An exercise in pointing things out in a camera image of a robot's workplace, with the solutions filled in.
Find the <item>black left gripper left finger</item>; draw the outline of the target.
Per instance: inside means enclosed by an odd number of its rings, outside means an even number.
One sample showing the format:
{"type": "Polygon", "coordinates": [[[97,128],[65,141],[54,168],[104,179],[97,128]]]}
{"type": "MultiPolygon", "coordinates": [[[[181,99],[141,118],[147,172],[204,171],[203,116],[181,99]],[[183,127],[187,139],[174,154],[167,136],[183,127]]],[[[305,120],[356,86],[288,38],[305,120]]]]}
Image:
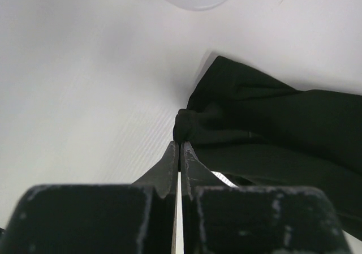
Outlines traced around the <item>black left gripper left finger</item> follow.
{"type": "Polygon", "coordinates": [[[152,186],[160,198],[176,195],[178,185],[179,146],[171,141],[161,159],[144,173],[134,186],[152,186]]]}

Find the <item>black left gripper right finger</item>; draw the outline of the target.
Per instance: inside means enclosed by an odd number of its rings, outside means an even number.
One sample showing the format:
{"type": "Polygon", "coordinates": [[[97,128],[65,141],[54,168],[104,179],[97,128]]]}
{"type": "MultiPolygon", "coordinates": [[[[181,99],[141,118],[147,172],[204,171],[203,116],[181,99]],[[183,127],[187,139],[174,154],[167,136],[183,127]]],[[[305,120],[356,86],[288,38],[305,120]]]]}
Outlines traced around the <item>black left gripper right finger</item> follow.
{"type": "Polygon", "coordinates": [[[227,187],[198,158],[189,142],[180,149],[182,198],[193,200],[197,187],[227,187]]]}

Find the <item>black t-shirt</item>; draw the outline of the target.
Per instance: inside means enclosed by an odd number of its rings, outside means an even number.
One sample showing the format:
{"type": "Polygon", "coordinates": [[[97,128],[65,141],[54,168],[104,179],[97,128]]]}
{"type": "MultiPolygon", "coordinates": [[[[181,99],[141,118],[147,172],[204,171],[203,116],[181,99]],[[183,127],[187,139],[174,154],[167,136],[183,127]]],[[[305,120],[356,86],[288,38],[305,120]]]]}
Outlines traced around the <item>black t-shirt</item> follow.
{"type": "Polygon", "coordinates": [[[322,190],[361,238],[361,96],[299,91],[218,56],[178,111],[173,138],[234,183],[322,190]]]}

